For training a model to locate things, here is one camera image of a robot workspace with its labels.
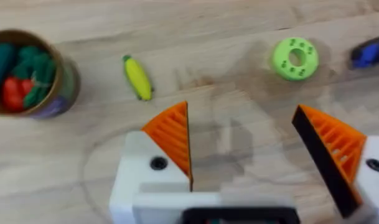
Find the wooden table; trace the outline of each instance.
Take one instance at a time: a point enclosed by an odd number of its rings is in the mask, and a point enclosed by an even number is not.
[[[379,134],[379,67],[350,71],[349,50],[379,35],[379,0],[0,0],[0,29],[42,35],[76,61],[82,90],[46,121],[0,118],[0,223],[109,223],[124,134],[189,102],[196,190],[293,197],[303,223],[331,223],[332,199],[291,126],[298,103]],[[321,65],[305,82],[268,66],[299,36]],[[136,100],[132,54],[156,88]]]

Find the green toy donut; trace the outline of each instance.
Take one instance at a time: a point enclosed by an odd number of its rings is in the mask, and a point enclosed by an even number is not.
[[[289,55],[294,54],[299,65],[293,65]],[[304,80],[317,69],[319,56],[316,48],[308,41],[292,37],[280,41],[272,56],[272,67],[283,78],[290,81]]]

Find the blue object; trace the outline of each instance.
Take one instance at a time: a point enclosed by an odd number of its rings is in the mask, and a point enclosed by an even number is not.
[[[379,63],[379,37],[368,40],[351,52],[353,68],[367,68]]]

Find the orange gripper pad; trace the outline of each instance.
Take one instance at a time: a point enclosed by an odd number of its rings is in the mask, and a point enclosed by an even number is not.
[[[314,108],[299,105],[348,184],[354,182],[367,136]]]
[[[187,102],[166,109],[142,130],[177,164],[192,181]]]

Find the red toy tomato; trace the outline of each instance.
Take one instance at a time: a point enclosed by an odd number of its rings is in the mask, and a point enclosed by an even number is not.
[[[23,99],[33,87],[31,80],[19,80],[8,77],[2,87],[2,100],[6,108],[11,111],[23,111]]]
[[[22,86],[22,89],[23,89],[23,93],[26,96],[32,90],[34,84],[33,84],[32,80],[22,80],[21,81],[21,86]]]

